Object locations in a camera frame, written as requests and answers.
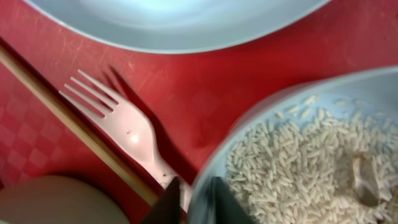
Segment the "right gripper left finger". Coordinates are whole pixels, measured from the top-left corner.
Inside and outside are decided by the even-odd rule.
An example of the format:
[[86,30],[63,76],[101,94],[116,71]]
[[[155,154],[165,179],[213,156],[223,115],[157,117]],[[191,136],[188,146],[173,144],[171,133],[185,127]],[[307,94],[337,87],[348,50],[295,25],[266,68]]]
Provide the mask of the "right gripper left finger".
[[174,177],[165,189],[164,194],[141,223],[179,224],[181,221],[180,193],[180,179]]

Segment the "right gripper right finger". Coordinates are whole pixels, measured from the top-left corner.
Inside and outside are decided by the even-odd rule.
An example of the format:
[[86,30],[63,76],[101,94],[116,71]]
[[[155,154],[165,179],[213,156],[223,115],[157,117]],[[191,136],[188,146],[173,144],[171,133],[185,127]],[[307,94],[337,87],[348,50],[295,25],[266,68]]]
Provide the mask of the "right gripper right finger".
[[216,224],[254,224],[221,177],[211,180],[211,201]]

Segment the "rice and food scraps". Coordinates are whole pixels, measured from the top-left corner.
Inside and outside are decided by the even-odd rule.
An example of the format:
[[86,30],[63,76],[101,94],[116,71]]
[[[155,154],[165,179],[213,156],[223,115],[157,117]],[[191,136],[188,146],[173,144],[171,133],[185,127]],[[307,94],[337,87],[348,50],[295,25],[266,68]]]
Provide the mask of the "rice and food scraps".
[[[397,123],[361,100],[309,96],[255,124],[226,158],[226,181],[256,223],[396,223]],[[351,156],[366,152],[380,203],[354,197]]]

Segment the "light blue bowl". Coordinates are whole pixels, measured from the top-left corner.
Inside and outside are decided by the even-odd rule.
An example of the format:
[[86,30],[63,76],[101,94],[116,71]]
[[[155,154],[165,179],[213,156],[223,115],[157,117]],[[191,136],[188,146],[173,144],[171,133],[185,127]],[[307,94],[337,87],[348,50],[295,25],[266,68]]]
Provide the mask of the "light blue bowl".
[[396,223],[397,68],[280,91],[195,181],[189,223]]

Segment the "yellow plastic cup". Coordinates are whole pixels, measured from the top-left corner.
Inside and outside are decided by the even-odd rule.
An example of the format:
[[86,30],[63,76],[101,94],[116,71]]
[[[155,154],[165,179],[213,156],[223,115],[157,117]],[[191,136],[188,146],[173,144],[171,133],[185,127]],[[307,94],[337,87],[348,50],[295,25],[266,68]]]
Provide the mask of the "yellow plastic cup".
[[1,223],[129,223],[120,206],[90,184],[48,175],[1,190]]

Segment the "light blue plate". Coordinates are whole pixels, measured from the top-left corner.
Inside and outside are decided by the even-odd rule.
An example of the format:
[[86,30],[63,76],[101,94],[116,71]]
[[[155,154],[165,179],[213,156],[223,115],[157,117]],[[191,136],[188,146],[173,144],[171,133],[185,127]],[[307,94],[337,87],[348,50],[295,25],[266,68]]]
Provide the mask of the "light blue plate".
[[225,49],[283,29],[329,0],[27,0],[87,38],[155,54]]

